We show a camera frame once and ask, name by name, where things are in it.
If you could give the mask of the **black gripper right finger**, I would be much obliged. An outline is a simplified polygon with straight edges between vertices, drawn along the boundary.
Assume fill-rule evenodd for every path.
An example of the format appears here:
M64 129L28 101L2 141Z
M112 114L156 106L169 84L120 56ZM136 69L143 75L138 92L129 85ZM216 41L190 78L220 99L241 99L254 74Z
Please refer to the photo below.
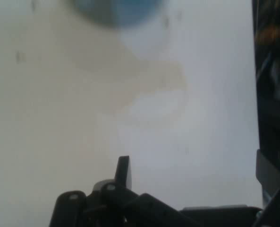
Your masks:
M280 227L280 160L278 154L259 149L256 154L256 178L262 186L263 209L257 213L254 227Z

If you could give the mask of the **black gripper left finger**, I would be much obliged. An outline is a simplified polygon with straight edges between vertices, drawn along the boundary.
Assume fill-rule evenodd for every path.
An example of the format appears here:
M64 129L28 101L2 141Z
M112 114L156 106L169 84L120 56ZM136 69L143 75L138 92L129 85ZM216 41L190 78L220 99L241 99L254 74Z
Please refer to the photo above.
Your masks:
M98 182L90 195L61 194L51 227L190 227L192 220L155 197L131 190L130 158L118 159L113 179Z

